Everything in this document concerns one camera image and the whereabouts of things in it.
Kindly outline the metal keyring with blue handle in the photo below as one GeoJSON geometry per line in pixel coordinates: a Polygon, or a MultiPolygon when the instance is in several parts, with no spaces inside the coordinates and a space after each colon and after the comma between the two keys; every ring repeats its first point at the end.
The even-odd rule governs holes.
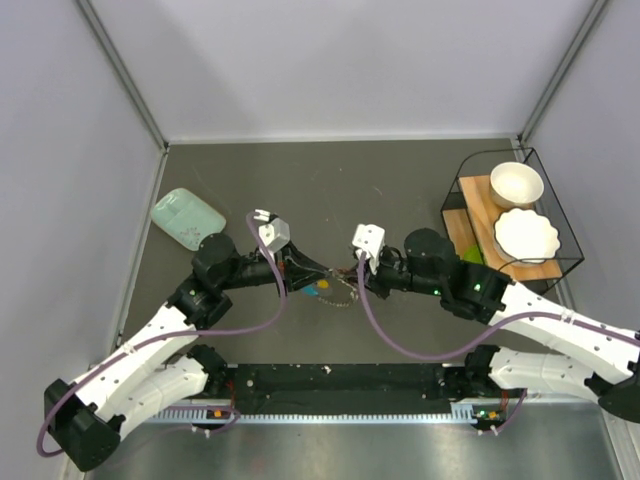
{"type": "Polygon", "coordinates": [[[358,301],[359,294],[353,285],[336,278],[331,278],[330,282],[332,289],[328,293],[302,292],[322,304],[335,308],[348,308],[358,301]]]}

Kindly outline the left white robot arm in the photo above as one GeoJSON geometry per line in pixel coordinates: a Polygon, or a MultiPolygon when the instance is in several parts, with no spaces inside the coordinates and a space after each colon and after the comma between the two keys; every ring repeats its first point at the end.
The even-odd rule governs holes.
{"type": "Polygon", "coordinates": [[[232,306],[229,290],[275,284],[285,297],[330,273],[292,242],[275,253],[241,255],[224,233],[206,237],[191,264],[191,274],[128,342],[76,379],[46,387],[39,434],[50,435],[79,471],[103,464],[139,423],[172,403],[224,390],[221,358],[201,345],[169,376],[157,369],[198,337],[220,333],[214,326],[232,306]]]}

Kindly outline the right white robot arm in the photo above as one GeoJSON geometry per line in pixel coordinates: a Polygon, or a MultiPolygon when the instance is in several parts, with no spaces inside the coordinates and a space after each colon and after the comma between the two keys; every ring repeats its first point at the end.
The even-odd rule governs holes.
{"type": "Polygon", "coordinates": [[[477,339],[455,352],[466,357],[467,384],[478,395],[498,388],[557,392],[638,422],[638,332],[591,319],[501,271],[465,261],[429,228],[411,232],[403,250],[397,250],[386,244],[383,228],[360,224],[351,245],[367,318],[396,351],[428,362],[447,358],[394,342],[377,322],[369,293],[382,299],[394,290],[434,296],[452,315],[485,325],[477,339]]]}

